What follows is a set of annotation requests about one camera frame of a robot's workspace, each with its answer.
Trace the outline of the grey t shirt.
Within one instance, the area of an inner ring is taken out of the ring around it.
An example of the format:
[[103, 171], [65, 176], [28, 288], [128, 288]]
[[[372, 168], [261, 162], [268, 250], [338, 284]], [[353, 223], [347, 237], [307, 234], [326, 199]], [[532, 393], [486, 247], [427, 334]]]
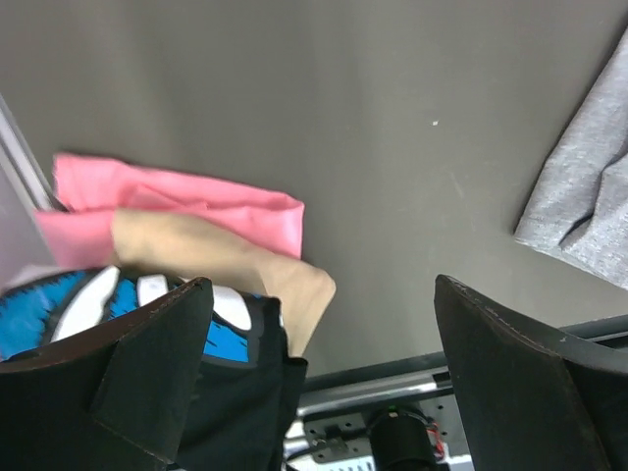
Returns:
[[546, 159], [514, 232], [534, 250], [627, 287], [627, 39]]

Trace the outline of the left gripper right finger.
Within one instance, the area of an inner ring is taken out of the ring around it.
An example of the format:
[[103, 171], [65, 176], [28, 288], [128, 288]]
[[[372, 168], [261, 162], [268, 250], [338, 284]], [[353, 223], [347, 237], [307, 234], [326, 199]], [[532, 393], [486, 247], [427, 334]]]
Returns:
[[627, 354], [446, 275], [435, 313], [477, 470], [624, 470]]

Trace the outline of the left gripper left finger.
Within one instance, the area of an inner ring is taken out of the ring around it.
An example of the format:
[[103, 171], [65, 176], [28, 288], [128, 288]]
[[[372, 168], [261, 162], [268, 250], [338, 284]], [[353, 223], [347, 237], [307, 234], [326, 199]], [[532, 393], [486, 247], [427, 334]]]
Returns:
[[1, 365], [4, 470], [164, 470], [175, 461], [212, 316], [196, 278]]

